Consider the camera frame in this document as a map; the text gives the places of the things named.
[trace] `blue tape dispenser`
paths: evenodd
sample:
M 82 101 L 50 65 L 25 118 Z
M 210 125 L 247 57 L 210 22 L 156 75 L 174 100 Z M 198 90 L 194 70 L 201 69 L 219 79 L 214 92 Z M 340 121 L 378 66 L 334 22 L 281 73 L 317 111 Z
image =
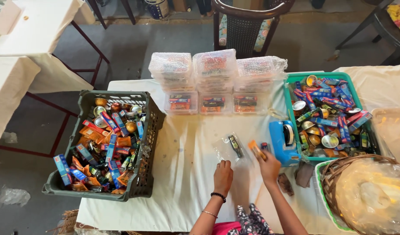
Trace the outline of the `blue tape dispenser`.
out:
M 270 122 L 269 129 L 273 154 L 281 162 L 281 167 L 299 164 L 302 157 L 297 153 L 293 123 L 289 120 Z

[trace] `chair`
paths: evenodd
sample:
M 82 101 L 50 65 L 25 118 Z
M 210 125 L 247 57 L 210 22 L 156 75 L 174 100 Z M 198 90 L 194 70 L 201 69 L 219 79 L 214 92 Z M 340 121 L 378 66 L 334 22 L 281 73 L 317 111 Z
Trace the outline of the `chair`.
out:
M 342 46 L 347 43 L 351 38 L 357 35 L 361 30 L 365 29 L 368 25 L 373 24 L 378 35 L 372 40 L 377 43 L 382 38 L 389 44 L 395 45 L 395 51 L 389 56 L 381 65 L 399 65 L 400 64 L 400 29 L 391 20 L 390 15 L 387 13 L 386 7 L 391 4 L 393 0 L 383 0 L 375 9 L 365 18 L 365 20 L 349 35 L 342 43 L 340 43 L 335 50 L 340 50 Z
M 242 59 L 265 56 L 280 21 L 280 15 L 291 9 L 294 0 L 272 0 L 270 4 L 272 9 L 263 11 L 235 8 L 225 5 L 220 0 L 212 0 L 212 3 L 215 8 L 213 16 L 215 51 L 235 49 L 236 58 Z M 227 24 L 224 30 L 225 40 L 219 38 L 219 13 L 225 14 L 221 24 L 222 26 Z
M 132 9 L 130 8 L 129 5 L 129 0 L 120 0 L 122 2 L 122 5 L 124 7 L 124 10 L 126 11 L 127 15 L 129 16 L 130 21 L 132 22 L 133 25 L 136 24 L 135 17 L 133 16 Z M 101 15 L 100 9 L 98 8 L 98 4 L 96 0 L 88 0 L 88 3 L 90 4 L 91 8 L 93 8 L 94 13 L 96 14 L 98 20 L 100 21 L 101 25 L 103 25 L 104 29 L 107 29 L 106 23 L 104 23 L 103 16 Z

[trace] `chair backrest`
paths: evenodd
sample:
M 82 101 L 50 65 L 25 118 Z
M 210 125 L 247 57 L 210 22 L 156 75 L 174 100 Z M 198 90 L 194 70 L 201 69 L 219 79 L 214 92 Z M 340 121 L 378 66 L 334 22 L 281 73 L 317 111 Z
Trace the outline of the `chair backrest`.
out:
M 220 0 L 212 0 L 213 6 L 215 7 L 213 18 L 215 51 L 235 49 L 236 58 L 238 59 L 265 56 L 278 25 L 279 16 L 287 13 L 291 9 L 294 0 L 272 0 L 270 7 L 272 7 L 271 4 L 274 6 L 277 2 L 279 2 L 279 4 L 270 10 L 244 10 L 228 6 Z M 227 17 L 226 47 L 219 45 L 219 13 L 224 13 Z M 255 41 L 257 40 L 261 24 L 263 20 L 267 19 L 273 20 L 270 24 L 265 43 L 261 52 L 259 52 L 258 55 L 254 55 Z

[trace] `white tablecloth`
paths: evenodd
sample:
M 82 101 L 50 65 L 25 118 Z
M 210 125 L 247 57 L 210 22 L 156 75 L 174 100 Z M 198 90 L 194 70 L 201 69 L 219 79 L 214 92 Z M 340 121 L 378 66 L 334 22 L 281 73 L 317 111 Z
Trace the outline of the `white tablecloth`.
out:
M 0 57 L 0 137 L 39 71 L 26 56 Z
M 67 25 L 92 24 L 95 18 L 82 0 L 14 0 L 22 12 L 8 35 L 0 36 L 0 56 L 28 56 L 41 72 L 31 93 L 80 91 L 93 87 L 51 55 Z
M 400 66 L 339 70 L 349 72 L 365 109 L 400 102 L 400 94 L 394 89 L 400 89 Z M 370 93 L 366 87 L 373 88 L 374 92 Z M 285 112 L 281 88 L 282 82 L 274 84 L 270 92 L 271 104 Z M 148 91 L 156 104 L 163 107 L 165 95 L 153 80 L 113 81 L 109 90 Z M 387 99 L 377 100 L 377 91 Z M 125 203 L 83 198 L 77 222 L 100 230 L 190 231 L 213 190 L 213 173 L 218 160 L 212 143 L 230 132 L 235 132 L 244 146 L 252 139 L 269 142 L 268 123 L 273 120 L 275 118 L 271 116 L 167 115 L 155 151 L 152 197 L 134 198 Z M 255 202 L 273 231 L 283 233 L 271 196 L 262 187 L 258 164 L 252 153 L 247 152 L 248 161 L 234 167 L 228 201 L 222 206 L 216 222 L 235 221 L 236 205 Z M 285 196 L 308 233 L 339 234 L 326 216 L 322 203 L 318 202 L 312 182 L 310 188 L 297 186 L 294 170 L 293 167 L 282 169 L 295 192 L 293 197 Z

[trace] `hand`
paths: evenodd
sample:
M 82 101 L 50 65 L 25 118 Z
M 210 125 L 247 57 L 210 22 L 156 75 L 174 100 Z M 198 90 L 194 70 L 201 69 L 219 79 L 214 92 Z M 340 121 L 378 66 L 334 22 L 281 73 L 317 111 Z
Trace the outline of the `hand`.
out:
M 259 162 L 259 167 L 261 169 L 262 179 L 266 186 L 277 184 L 277 178 L 280 171 L 281 163 L 266 150 L 262 152 L 267 156 L 267 160 L 264 161 L 261 157 L 257 158 Z
M 216 167 L 213 178 L 215 180 L 215 189 L 213 192 L 227 197 L 234 178 L 234 171 L 230 168 L 230 161 L 221 160 Z

